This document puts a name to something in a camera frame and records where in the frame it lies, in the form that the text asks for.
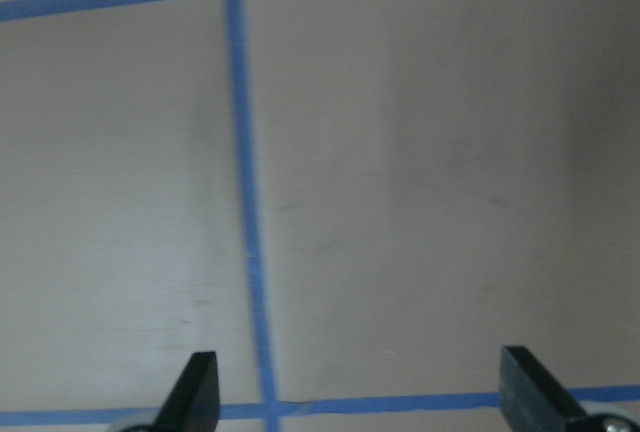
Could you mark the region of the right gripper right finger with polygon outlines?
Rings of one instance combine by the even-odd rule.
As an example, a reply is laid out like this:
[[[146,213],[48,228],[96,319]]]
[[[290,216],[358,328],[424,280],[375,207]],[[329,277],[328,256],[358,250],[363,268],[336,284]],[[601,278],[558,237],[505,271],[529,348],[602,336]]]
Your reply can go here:
[[[504,346],[499,364],[500,409],[515,432],[587,431],[582,406],[524,346]]]

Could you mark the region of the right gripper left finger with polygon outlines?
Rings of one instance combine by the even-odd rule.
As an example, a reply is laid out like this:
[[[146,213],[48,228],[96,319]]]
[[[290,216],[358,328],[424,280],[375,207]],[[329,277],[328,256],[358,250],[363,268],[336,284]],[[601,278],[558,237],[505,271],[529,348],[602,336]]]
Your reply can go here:
[[[216,352],[195,352],[154,419],[154,430],[214,432],[220,415]]]

